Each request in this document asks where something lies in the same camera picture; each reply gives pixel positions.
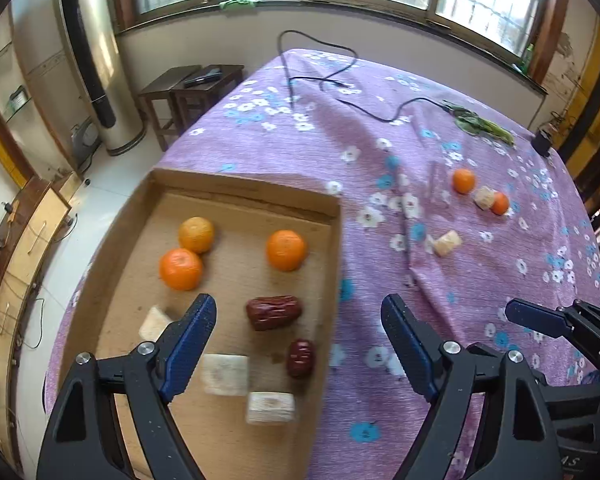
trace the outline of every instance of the windowsill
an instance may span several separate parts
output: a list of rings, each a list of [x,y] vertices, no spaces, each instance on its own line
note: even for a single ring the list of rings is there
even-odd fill
[[[449,34],[446,30],[441,30],[432,25],[428,25],[427,23],[417,22],[415,20],[409,19],[404,16],[399,16],[398,14],[385,12],[383,10],[371,9],[369,7],[356,6],[353,4],[346,4],[340,2],[328,2],[325,0],[261,0],[258,2],[257,7],[314,7],[318,9],[337,9],[343,12],[353,12],[357,14],[366,14],[367,16],[371,16],[373,18],[379,18],[382,20],[387,20],[389,22],[398,23],[405,27],[413,27],[426,32],[427,34],[432,34],[443,40],[450,41],[451,43],[455,43],[456,45],[465,48],[478,56],[483,57],[484,59],[492,62],[497,65],[499,68],[508,72],[511,76],[518,79],[522,84],[526,85],[529,89],[536,92],[541,96],[547,95],[547,92],[542,86],[533,81],[531,78],[524,75],[517,68],[500,59],[497,56],[494,56],[491,52],[488,52],[474,44],[471,44],[457,36],[453,36]],[[176,12],[174,14],[169,14],[168,16],[162,16],[160,18],[155,18],[154,20],[149,20],[144,23],[139,23],[133,27],[130,27],[126,30],[123,30],[118,33],[118,36],[128,34],[130,32],[134,32],[136,30],[140,30],[145,27],[151,27],[152,25],[157,25],[159,23],[168,22],[170,20],[176,20],[179,18],[184,18],[187,16],[192,16],[196,14],[204,14],[206,12],[216,12],[220,11],[219,5],[205,5],[201,7],[195,7],[193,9],[184,10],[183,12]]]

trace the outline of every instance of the red date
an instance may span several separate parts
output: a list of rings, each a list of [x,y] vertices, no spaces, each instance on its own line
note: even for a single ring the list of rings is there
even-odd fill
[[[295,379],[311,375],[315,364],[314,344],[307,339],[296,339],[289,345],[286,372]]]
[[[247,317],[254,330],[272,330],[292,324],[302,314],[302,305],[295,296],[255,298],[247,303]]]

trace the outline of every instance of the orange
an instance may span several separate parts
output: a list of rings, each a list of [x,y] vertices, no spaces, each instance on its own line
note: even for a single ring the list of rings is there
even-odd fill
[[[466,168],[455,170],[453,183],[458,193],[466,195],[475,187],[475,173]]]
[[[494,198],[495,200],[491,206],[491,212],[496,215],[504,215],[509,209],[509,199],[507,198],[507,195],[497,191]]]
[[[214,225],[202,216],[185,220],[178,229],[180,246],[192,253],[206,253],[214,243]]]
[[[202,270],[200,257],[187,249],[172,249],[160,258],[160,277],[174,290],[196,288]]]
[[[294,231],[276,231],[267,240],[267,259],[277,270],[296,270],[306,257],[306,243]]]

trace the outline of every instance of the window frame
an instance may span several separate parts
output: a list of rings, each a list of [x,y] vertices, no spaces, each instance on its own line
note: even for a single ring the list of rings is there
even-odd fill
[[[113,0],[114,8],[116,9],[116,25],[117,30],[119,32],[131,28],[135,25],[140,25],[141,23],[150,22],[157,18],[163,18],[169,16],[171,14],[177,14],[180,12],[186,12],[188,10],[193,10],[199,7],[206,7],[211,5],[217,5],[220,2],[224,2],[226,0],[183,0],[181,2],[176,2],[174,4],[169,4],[167,6],[159,7],[157,9],[149,10],[148,12],[144,12],[140,14],[138,12],[138,4],[137,0],[133,0],[132,7],[135,10],[135,16],[129,18],[129,12],[125,12],[123,7],[125,7],[124,0]],[[330,2],[330,3],[340,3],[340,4],[348,4],[353,7],[360,6],[365,9],[377,10],[379,12],[387,12],[389,14],[394,14],[401,18],[406,18],[408,20],[412,20],[414,22],[418,22],[423,25],[427,25],[429,27],[435,28],[437,31],[442,31],[450,36],[455,36],[460,40],[463,40],[473,46],[476,46],[491,55],[499,58],[502,61],[505,61],[508,64],[514,64],[520,62],[520,56],[517,56],[515,53],[507,50],[505,47],[496,43],[493,40],[481,35],[479,32],[475,32],[470,28],[465,27],[459,23],[454,22],[440,14],[437,14],[437,6],[439,0],[429,0],[427,9],[420,9],[415,6],[410,6],[409,4],[404,4],[395,0],[313,0],[319,2]],[[522,52],[527,47],[529,43],[532,43],[534,40],[534,31],[538,29],[538,23],[543,19],[543,11],[544,11],[544,2],[546,0],[538,0],[538,7],[536,10],[536,15],[533,18],[532,26],[530,29],[530,35],[526,43],[523,45]],[[129,7],[128,0],[126,1],[126,7]]]

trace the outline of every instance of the green cloth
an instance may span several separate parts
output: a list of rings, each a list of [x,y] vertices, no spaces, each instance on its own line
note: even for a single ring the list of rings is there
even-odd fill
[[[259,2],[260,0],[227,0],[225,2],[220,2],[220,10],[225,10],[225,9],[238,9],[241,7],[255,7],[256,4]]]
[[[469,135],[474,137],[487,135],[499,139],[509,146],[515,145],[513,135],[498,124],[483,119],[477,113],[449,101],[442,101],[442,105],[446,108],[446,111],[456,118],[458,128]]]

